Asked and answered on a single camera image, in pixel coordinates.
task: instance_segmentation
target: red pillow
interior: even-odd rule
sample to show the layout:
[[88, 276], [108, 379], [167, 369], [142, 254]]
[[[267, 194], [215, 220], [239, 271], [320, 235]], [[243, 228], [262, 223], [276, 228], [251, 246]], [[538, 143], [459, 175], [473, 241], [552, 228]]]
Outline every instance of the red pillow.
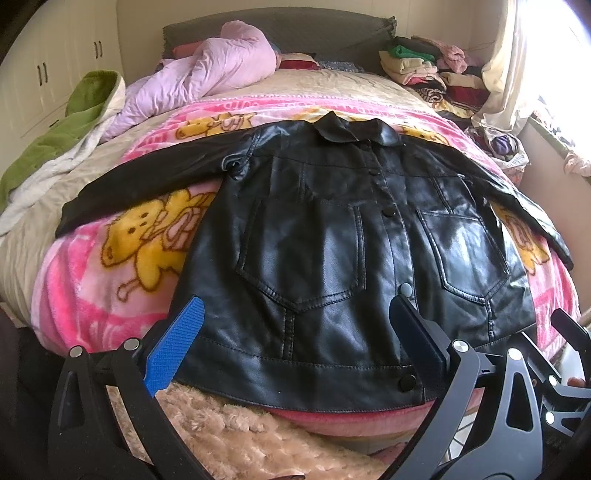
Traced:
[[204, 40], [200, 40], [194, 43], [187, 43], [185, 45], [179, 45], [178, 47], [173, 48], [173, 57], [175, 60], [184, 59], [186, 57], [190, 57], [195, 53], [197, 47], [201, 45]]
[[287, 53], [281, 56], [279, 68], [290, 70], [320, 70], [320, 65], [305, 53]]

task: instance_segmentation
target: pink cushion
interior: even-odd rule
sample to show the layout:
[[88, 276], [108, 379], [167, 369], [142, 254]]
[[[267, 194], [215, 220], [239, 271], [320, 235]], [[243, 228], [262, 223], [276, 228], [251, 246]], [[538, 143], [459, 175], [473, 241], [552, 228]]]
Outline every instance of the pink cushion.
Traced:
[[173, 57], [175, 60], [184, 59], [186, 57], [190, 57], [195, 53], [197, 47], [201, 45], [204, 41], [200, 40], [194, 43], [187, 43], [185, 45], [179, 45], [178, 47], [173, 48]]

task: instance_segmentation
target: white blanket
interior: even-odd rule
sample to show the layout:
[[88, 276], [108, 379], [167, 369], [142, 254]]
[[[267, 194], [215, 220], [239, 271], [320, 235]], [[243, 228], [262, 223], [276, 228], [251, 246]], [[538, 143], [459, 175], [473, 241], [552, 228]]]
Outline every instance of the white blanket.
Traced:
[[105, 107], [97, 125], [71, 150], [46, 162], [8, 196], [8, 205], [0, 215], [0, 244], [26, 211], [61, 178], [85, 161], [99, 144], [125, 102], [125, 82], [119, 78], [115, 93]]

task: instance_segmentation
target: gray headboard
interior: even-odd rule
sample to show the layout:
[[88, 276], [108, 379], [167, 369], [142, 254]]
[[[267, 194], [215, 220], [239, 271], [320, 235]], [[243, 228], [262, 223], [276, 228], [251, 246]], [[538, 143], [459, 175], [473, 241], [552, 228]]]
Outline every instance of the gray headboard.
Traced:
[[252, 8], [187, 20], [164, 27], [163, 58], [174, 47], [219, 35], [225, 22], [242, 20], [259, 28], [282, 52], [314, 52], [317, 60], [352, 61], [384, 74], [378, 51], [396, 35], [396, 19], [309, 7]]

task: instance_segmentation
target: jacket chest pocket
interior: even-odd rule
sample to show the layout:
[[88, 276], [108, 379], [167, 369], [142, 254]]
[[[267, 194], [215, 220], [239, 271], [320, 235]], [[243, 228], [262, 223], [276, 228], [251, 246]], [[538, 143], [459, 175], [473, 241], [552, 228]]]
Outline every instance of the jacket chest pocket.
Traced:
[[431, 243], [443, 288], [484, 304], [507, 282], [505, 257], [480, 219], [417, 213]]
[[298, 313], [365, 289], [359, 208], [324, 200], [257, 200], [236, 270], [269, 298]]

